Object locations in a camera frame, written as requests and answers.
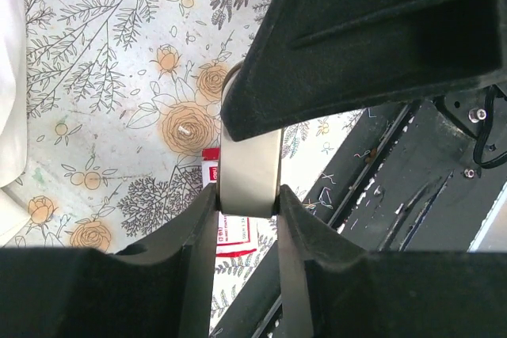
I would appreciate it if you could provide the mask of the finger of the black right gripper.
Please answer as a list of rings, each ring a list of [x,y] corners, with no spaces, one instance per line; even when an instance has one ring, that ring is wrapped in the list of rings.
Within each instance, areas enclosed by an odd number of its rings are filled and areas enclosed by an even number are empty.
[[[506,0],[272,0],[222,121],[235,141],[506,79]]]

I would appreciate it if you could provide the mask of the brown small stapler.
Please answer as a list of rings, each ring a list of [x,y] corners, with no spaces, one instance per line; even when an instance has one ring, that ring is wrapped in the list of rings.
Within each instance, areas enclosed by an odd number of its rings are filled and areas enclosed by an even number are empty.
[[[277,213],[283,132],[236,142],[221,118],[217,195],[223,214],[271,218]]]

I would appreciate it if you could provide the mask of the red white staples box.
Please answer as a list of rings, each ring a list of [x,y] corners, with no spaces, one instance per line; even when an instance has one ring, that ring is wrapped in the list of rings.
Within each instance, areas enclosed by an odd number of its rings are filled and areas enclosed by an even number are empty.
[[[219,148],[202,150],[201,175],[205,188],[218,180]],[[216,256],[236,258],[258,250],[257,224],[247,217],[223,215],[219,212]]]

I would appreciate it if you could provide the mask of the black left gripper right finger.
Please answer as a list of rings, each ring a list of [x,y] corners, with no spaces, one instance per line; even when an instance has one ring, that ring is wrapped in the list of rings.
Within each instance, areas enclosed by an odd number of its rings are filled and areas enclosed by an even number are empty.
[[[289,337],[503,337],[503,253],[369,252],[279,194],[282,322]]]

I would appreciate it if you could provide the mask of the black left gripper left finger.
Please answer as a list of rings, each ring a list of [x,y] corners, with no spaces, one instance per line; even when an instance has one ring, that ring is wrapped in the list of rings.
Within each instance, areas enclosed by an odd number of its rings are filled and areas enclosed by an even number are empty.
[[[4,337],[206,337],[215,266],[216,188],[116,254],[1,251]]]

